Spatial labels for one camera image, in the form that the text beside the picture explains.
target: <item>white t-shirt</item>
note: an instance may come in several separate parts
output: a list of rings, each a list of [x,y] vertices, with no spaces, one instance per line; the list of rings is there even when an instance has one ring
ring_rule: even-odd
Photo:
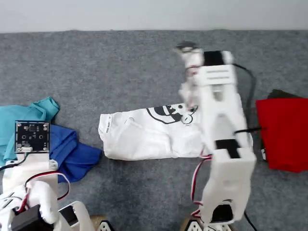
[[[198,157],[203,149],[198,108],[174,104],[101,114],[105,155],[120,160]]]

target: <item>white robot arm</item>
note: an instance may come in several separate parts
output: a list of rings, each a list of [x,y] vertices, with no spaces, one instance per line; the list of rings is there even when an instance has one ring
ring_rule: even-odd
[[[48,122],[18,121],[15,126],[18,160],[8,161],[0,195],[1,231],[94,231],[83,203],[75,201],[59,209],[58,200],[68,194],[67,178],[57,172],[57,162],[49,159]],[[64,196],[57,197],[58,175],[68,183]]]
[[[247,129],[233,57],[228,51],[203,52],[192,42],[177,46],[185,61],[186,82],[180,95],[188,108],[201,111],[200,129],[211,172],[199,203],[204,227],[240,220],[250,194],[256,157]]]

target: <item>carpet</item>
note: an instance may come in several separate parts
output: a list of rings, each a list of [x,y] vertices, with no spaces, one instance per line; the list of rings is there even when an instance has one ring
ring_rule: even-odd
[[[100,113],[181,102],[184,64],[172,48],[183,40],[206,51],[231,51],[236,63],[257,77],[255,99],[266,98],[273,88],[308,97],[308,31],[67,31],[0,34],[0,105],[29,105],[52,96],[60,105],[55,123],[102,149]],[[242,70],[237,74],[244,104],[249,77]],[[256,125],[256,111],[251,112]],[[269,169],[261,160],[259,137],[254,139],[258,162],[247,206],[250,219],[260,231],[306,230],[308,172]],[[60,204],[80,200],[117,231],[176,231],[196,209],[190,185],[198,162],[102,157]],[[199,173],[196,198],[209,168],[206,163]],[[252,230],[245,219],[234,225]]]

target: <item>cable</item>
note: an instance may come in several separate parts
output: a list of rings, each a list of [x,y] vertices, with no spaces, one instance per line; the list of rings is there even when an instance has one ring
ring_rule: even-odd
[[[201,168],[201,165],[203,164],[204,161],[212,159],[211,154],[210,155],[203,155],[203,151],[204,151],[204,149],[201,151],[200,156],[199,156],[202,160],[200,161],[200,163],[196,167],[196,169],[193,173],[193,176],[192,176],[191,200],[193,201],[193,203],[195,205],[203,205],[203,203],[201,201],[195,201],[194,200],[194,192],[195,192],[195,188],[196,188],[196,181],[197,181],[197,175],[198,175],[199,169]],[[193,216],[194,218],[201,218],[199,213],[200,213],[200,209],[197,209],[196,211],[191,213],[191,216]]]
[[[17,210],[18,213],[21,213],[21,212],[24,211],[25,206],[26,206],[26,202],[27,202],[28,197],[29,197],[29,194],[30,194],[30,189],[27,187],[27,184],[28,184],[31,180],[34,180],[34,179],[40,178],[40,177],[44,177],[44,176],[49,176],[49,175],[60,175],[60,176],[63,176],[64,179],[67,181],[67,186],[68,186],[68,187],[67,187],[66,193],[65,193],[64,195],[58,197],[57,200],[61,200],[61,199],[65,198],[65,197],[69,194],[69,191],[70,191],[70,189],[71,189],[71,184],[70,184],[69,180],[67,179],[67,177],[66,177],[63,173],[58,172],[58,171],[50,171],[50,172],[38,173],[38,174],[36,174],[36,175],[30,177],[29,179],[27,179],[26,182],[25,182],[26,194],[25,194],[25,196],[24,196],[24,198],[23,198],[23,200],[22,200],[22,203],[21,203],[19,209]]]
[[[250,90],[249,90],[249,94],[248,94],[247,101],[246,101],[246,121],[247,121],[247,126],[248,126],[250,123],[250,108],[251,108],[252,99],[254,97],[255,90],[256,90],[257,79],[253,75],[252,71],[247,69],[246,67],[238,65],[238,64],[233,64],[233,65],[247,72],[251,78]]]
[[[65,198],[65,197],[69,194],[69,191],[71,190],[71,184],[70,184],[69,180],[67,179],[66,175],[64,175],[63,173],[58,172],[58,171],[42,172],[42,173],[38,173],[38,174],[36,174],[36,175],[30,177],[30,178],[27,179],[26,182],[25,182],[25,188],[27,188],[26,185],[29,183],[29,181],[31,181],[31,180],[33,180],[33,179],[35,179],[35,178],[44,177],[44,176],[48,176],[48,175],[60,175],[60,176],[63,176],[63,177],[64,177],[64,179],[65,179],[66,182],[67,182],[67,186],[68,186],[68,187],[67,187],[67,191],[66,191],[66,193],[65,193],[64,195],[58,197],[57,200],[61,200],[61,199]]]
[[[29,155],[28,153],[25,153],[24,159],[23,159],[21,162],[19,162],[19,163],[16,163],[16,164],[9,164],[9,165],[5,165],[5,166],[0,167],[0,172],[1,172],[2,170],[7,169],[7,168],[12,168],[12,167],[16,167],[16,166],[22,165],[22,164],[26,161],[28,155]]]
[[[259,131],[259,130],[262,130],[263,128],[261,127],[256,127],[256,128],[247,128],[247,129],[242,129],[242,130],[237,130],[234,132],[234,134],[236,133],[241,133],[241,132],[254,132],[254,131]]]
[[[248,221],[248,223],[251,225],[251,227],[254,229],[254,231],[258,231],[256,229],[256,227],[253,225],[253,223],[251,222],[251,220],[249,219],[249,217],[248,217],[248,215],[246,213],[246,210],[244,211],[244,216],[245,216],[246,220]]]
[[[9,200],[9,199],[11,199],[11,201],[14,200],[14,199],[18,199],[18,200],[20,200],[21,202],[23,201],[23,199],[22,199],[21,197],[18,197],[18,196],[8,196],[8,197],[5,197],[5,198],[1,198],[0,201],[5,201],[5,200]],[[26,203],[26,209],[29,209],[29,208],[30,208],[29,205]]]

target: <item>label on shirt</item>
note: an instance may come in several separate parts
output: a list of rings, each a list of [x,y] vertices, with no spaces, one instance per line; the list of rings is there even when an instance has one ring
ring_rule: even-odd
[[[112,122],[112,116],[109,114],[108,119],[106,120],[106,134],[109,132]]]

